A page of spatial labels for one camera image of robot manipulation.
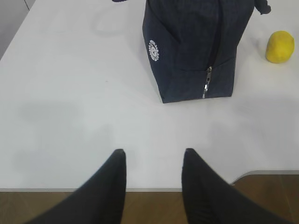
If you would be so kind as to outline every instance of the white logo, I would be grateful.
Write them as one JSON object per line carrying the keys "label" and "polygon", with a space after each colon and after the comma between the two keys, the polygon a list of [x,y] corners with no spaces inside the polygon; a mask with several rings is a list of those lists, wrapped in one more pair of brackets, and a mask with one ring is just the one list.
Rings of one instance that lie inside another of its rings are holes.
{"label": "white logo", "polygon": [[153,40],[149,41],[149,55],[153,61],[158,61],[159,60],[159,50],[158,46]]}

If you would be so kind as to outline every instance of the zipper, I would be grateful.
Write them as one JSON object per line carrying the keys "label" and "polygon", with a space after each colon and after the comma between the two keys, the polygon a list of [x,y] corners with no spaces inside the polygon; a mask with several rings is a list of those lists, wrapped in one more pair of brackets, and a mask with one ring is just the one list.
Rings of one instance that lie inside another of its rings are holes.
{"label": "zipper", "polygon": [[203,99],[206,98],[206,93],[209,90],[213,65],[216,61],[217,54],[218,54],[218,51],[219,51],[219,48],[220,48],[221,32],[222,32],[222,20],[223,20],[223,12],[222,12],[222,7],[221,7],[221,0],[218,0],[218,22],[217,22],[217,27],[216,27],[216,32],[215,32],[215,36],[214,36],[214,41],[213,41],[211,54],[209,56],[209,60],[208,60],[208,64],[207,64],[206,84],[205,84],[204,91],[203,91],[203,94],[202,94]]}
{"label": "zipper", "polygon": [[205,99],[206,98],[206,92],[209,89],[209,85],[210,85],[210,81],[211,81],[211,75],[212,75],[212,67],[207,69],[207,76],[206,76],[206,84],[205,84],[205,88],[204,88],[204,93],[202,94],[202,98]]}

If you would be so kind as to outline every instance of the white wall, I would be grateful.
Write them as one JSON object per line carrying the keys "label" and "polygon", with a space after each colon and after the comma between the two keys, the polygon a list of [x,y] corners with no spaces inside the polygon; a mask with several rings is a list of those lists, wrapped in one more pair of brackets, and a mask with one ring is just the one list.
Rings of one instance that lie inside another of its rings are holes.
{"label": "white wall", "polygon": [[0,59],[27,13],[24,0],[0,0]]}

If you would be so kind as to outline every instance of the wooden floor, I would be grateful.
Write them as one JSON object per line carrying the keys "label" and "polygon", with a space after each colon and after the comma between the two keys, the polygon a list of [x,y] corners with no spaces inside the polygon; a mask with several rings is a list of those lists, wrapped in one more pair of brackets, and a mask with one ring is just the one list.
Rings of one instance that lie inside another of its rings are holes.
{"label": "wooden floor", "polygon": [[[299,224],[299,175],[253,175],[235,187],[264,208]],[[21,224],[70,193],[0,193],[0,224]],[[123,224],[187,224],[181,193],[127,193]]]}

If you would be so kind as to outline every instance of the zipper pull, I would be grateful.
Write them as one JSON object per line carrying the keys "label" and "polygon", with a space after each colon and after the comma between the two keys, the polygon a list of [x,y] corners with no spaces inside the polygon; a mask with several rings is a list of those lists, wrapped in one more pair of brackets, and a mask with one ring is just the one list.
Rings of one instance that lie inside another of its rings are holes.
{"label": "zipper pull", "polygon": [[211,74],[212,74],[212,67],[209,67],[207,69],[207,76],[206,76],[206,84],[205,84],[205,88],[204,88],[204,92],[202,94],[202,98],[205,99],[206,98],[206,92],[209,89],[209,85],[210,85],[210,81],[211,81]]}

